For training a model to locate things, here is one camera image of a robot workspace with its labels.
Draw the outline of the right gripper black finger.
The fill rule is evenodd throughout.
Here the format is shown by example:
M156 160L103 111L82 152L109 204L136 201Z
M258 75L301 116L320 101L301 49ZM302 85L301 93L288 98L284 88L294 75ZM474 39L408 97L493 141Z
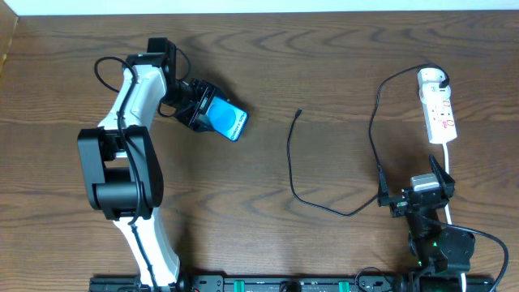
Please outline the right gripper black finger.
M440 184L440 189L446 197L451 198L455 191L455 180L442 168L435 156L429 155L431 170Z
M381 165L377 166L378 175L379 175L379 186L377 193L377 202L379 206L388 206L389 202L389 188L387 179L385 177L384 171Z

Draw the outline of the blue Galaxy smartphone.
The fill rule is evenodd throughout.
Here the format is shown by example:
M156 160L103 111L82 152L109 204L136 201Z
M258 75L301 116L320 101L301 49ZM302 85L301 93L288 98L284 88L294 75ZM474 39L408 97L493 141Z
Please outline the blue Galaxy smartphone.
M238 141L249 117L246 111L220 97L212 99L206 116L214 131L233 142Z

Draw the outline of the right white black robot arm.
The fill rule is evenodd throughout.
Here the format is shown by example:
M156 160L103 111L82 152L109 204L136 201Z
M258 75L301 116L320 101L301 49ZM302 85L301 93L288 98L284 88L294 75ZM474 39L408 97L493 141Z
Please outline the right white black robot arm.
M391 196L387 179L378 167L377 201L388 206L393 217L404 217L409 226L411 253L418 258L418 267L395 278L394 291L425 291L445 288L452 291L462 284L453 284L454 277L470 270L475 238L469 231L442 226L437 211L447 206L454 195L455 180L434 156L429 156L431 172L412 177L412 187Z

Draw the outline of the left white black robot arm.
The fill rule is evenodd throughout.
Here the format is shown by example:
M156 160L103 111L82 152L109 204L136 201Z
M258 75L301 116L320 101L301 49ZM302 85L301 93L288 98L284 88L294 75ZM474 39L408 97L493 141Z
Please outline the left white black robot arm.
M176 76L179 48L165 37L148 40L146 52L122 60L123 84L106 117L78 134L79 158L88 202L125 236L140 270L116 291L191 291L169 244L161 202L164 180L149 130L160 107L193 131L212 130L205 114L218 87Z

